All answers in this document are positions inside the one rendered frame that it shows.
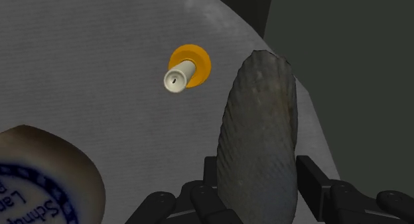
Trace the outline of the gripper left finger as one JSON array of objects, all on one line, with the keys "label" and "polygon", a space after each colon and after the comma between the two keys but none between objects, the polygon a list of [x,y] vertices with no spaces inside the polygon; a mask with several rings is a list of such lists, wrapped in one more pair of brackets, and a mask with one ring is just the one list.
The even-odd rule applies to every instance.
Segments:
[{"label": "gripper left finger", "polygon": [[203,179],[185,183],[179,196],[149,194],[125,224],[243,224],[217,194],[216,157],[204,159]]}]

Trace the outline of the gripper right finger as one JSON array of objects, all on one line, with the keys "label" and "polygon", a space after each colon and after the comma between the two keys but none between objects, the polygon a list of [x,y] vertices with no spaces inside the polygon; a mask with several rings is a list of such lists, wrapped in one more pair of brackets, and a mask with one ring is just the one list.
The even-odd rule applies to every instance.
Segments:
[{"label": "gripper right finger", "polygon": [[297,156],[296,167],[299,192],[318,222],[414,224],[414,197],[395,190],[368,197],[349,182],[328,178],[309,156]]}]

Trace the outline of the grey oblong shell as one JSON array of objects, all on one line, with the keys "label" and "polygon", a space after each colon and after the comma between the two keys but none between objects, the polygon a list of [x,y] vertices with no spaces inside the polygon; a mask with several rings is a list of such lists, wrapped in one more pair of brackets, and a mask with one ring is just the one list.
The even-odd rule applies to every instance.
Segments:
[{"label": "grey oblong shell", "polygon": [[244,224],[292,224],[297,134],[290,64],[266,50],[253,51],[229,92],[217,148],[218,195]]}]

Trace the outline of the white candle in orange holder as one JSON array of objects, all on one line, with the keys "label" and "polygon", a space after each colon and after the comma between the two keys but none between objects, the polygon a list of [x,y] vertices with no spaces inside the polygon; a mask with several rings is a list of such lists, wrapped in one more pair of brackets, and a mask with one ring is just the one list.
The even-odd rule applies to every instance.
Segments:
[{"label": "white candle in orange holder", "polygon": [[184,44],[171,54],[163,84],[167,91],[180,93],[203,84],[211,70],[211,59],[205,49],[195,44]]}]

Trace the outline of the tan round labelled box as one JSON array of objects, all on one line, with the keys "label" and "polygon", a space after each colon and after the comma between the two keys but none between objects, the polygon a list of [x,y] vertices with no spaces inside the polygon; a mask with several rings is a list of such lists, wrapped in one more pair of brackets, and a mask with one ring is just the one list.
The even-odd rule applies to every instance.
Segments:
[{"label": "tan round labelled box", "polygon": [[0,133],[0,224],[101,224],[105,188],[95,164],[44,130]]}]

